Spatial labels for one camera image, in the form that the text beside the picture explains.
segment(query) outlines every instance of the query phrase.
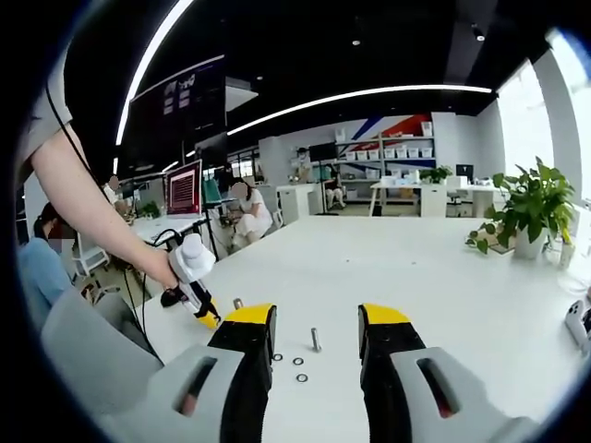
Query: black ceiling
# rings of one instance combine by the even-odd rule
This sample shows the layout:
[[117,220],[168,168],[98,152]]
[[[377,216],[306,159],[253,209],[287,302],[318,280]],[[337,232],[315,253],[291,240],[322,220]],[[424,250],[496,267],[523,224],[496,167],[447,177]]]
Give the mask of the black ceiling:
[[[100,176],[111,171],[119,116],[143,49],[174,3],[105,2],[70,47],[66,100]],[[487,33],[485,42],[474,39],[472,21]],[[195,0],[139,90],[225,54],[228,76],[250,81],[259,93],[228,114],[230,129],[302,102],[382,86],[458,83],[495,90],[527,56],[544,50],[549,24],[548,10],[534,0],[365,0],[355,7],[335,0]],[[231,141],[245,147],[262,137],[373,115],[478,114],[493,98],[377,94],[289,114]]]

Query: white shelving unit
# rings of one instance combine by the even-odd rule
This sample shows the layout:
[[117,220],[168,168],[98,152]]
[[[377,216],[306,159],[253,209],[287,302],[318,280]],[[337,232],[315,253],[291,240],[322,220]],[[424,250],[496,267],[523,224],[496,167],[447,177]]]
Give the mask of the white shelving unit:
[[[416,141],[416,140],[432,140],[433,145],[435,144],[434,137],[382,137],[381,134],[378,135],[378,138],[373,139],[366,139],[366,140],[351,140],[351,141],[344,141],[342,143],[336,143],[336,146],[352,146],[352,145],[367,145],[367,144],[374,144],[378,145],[380,151],[380,158],[378,160],[353,160],[348,161],[344,159],[339,159],[335,163],[336,164],[366,164],[368,167],[373,167],[375,169],[380,169],[380,176],[384,176],[386,174],[386,164],[392,164],[393,162],[400,163],[400,168],[407,168],[408,162],[433,162],[435,161],[435,157],[417,157],[417,158],[408,158],[408,159],[386,159],[384,154],[384,147],[385,142],[388,141]],[[371,184],[377,183],[379,179],[371,179],[371,178],[354,178],[354,179],[341,179],[344,185],[347,188],[368,188]],[[371,197],[357,197],[357,198],[348,198],[350,202],[354,203],[369,203],[371,201]],[[417,197],[412,196],[411,198],[399,198],[399,197],[381,197],[380,198],[382,206],[385,203],[416,203]]]

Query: white shirt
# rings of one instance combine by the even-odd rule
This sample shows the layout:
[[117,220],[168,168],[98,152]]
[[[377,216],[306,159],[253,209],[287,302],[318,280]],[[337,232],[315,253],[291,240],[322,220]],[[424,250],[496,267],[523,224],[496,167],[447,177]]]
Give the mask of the white shirt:
[[104,194],[107,196],[107,199],[109,200],[109,203],[114,205],[115,202],[119,199],[119,198],[117,198],[117,194],[114,192],[113,189],[111,189],[111,187],[109,185],[103,186],[103,190],[104,190]]
[[268,222],[269,225],[272,223],[271,213],[265,206],[265,202],[262,199],[262,195],[258,191],[258,189],[252,190],[252,195],[250,196],[250,200],[246,200],[245,198],[240,198],[240,209],[242,211],[250,212],[252,210],[252,205],[260,204],[259,211],[257,212],[257,219],[261,220],[262,222]]

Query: ceiling spotlight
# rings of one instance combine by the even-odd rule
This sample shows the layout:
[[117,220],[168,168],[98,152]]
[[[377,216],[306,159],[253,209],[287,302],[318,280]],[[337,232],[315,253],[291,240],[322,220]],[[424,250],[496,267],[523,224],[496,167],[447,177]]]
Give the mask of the ceiling spotlight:
[[485,40],[484,34],[476,23],[472,23],[472,33],[476,37],[477,42],[483,42]]

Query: white desk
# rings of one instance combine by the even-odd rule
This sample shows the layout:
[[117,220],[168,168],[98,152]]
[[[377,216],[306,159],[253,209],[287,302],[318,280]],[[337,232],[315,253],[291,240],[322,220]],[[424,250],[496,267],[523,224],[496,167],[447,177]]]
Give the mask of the white desk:
[[[217,263],[204,282],[224,317],[232,300],[277,308],[273,384],[263,442],[368,442],[359,387],[357,306],[407,314],[427,346],[440,346],[484,382],[510,415],[542,420],[583,359],[563,325],[577,296],[555,267],[482,256],[464,246],[480,220],[308,217]],[[146,304],[147,332],[169,362],[211,331],[182,306]],[[313,353],[310,328],[319,330]],[[302,366],[291,361],[301,356]],[[296,374],[308,374],[300,384]]]
[[388,185],[378,182],[371,186],[371,204],[369,205],[369,217],[372,217],[376,206],[378,191],[382,189],[420,189],[421,190],[421,214],[445,217],[447,207],[447,193],[453,191],[468,191],[473,193],[472,216],[484,217],[484,211],[493,205],[495,193],[500,192],[495,186],[435,186],[435,185]]
[[[130,226],[131,230],[141,238],[144,242],[154,245],[158,235],[166,230],[173,229],[178,233],[183,233],[201,220],[205,220],[204,215],[187,215],[186,217],[163,215],[157,219],[139,218]],[[173,238],[173,233],[165,233],[160,237],[158,245],[165,244],[168,240]]]
[[277,192],[285,224],[322,212],[321,184],[277,186]]

